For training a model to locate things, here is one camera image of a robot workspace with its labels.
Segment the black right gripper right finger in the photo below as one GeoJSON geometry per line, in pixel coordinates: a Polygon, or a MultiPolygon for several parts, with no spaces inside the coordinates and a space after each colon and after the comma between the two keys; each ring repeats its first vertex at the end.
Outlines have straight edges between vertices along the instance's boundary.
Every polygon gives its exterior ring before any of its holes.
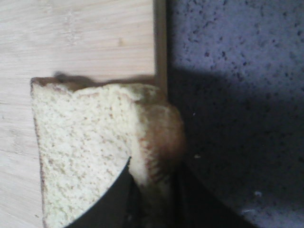
{"type": "Polygon", "coordinates": [[[174,174],[175,227],[253,228],[218,200],[182,162],[174,174]]]}

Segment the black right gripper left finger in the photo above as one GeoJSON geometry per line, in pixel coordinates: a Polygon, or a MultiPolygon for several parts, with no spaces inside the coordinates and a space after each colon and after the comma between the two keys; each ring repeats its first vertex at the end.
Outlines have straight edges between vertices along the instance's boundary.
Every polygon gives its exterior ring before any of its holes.
{"type": "Polygon", "coordinates": [[[127,163],[109,190],[68,228],[140,228],[141,194],[127,163]]]}

